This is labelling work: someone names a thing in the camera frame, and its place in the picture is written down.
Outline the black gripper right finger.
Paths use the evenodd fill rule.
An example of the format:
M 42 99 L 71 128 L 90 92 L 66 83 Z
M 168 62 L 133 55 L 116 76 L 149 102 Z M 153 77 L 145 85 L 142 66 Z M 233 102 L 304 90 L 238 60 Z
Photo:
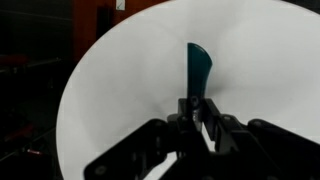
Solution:
M 243 124 L 220 113 L 211 99 L 204 99 L 201 109 L 215 151 L 245 180 L 320 180 L 318 143 L 262 119 Z

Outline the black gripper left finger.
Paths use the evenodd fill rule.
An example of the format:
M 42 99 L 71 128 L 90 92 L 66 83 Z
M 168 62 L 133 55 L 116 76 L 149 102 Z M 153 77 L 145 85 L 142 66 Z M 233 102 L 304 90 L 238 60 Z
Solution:
M 176 160 L 159 180 L 202 180 L 209 152 L 196 127 L 200 112 L 198 99 L 180 99 L 176 114 L 147 121 L 89 163 L 85 180 L 144 180 L 172 152 Z

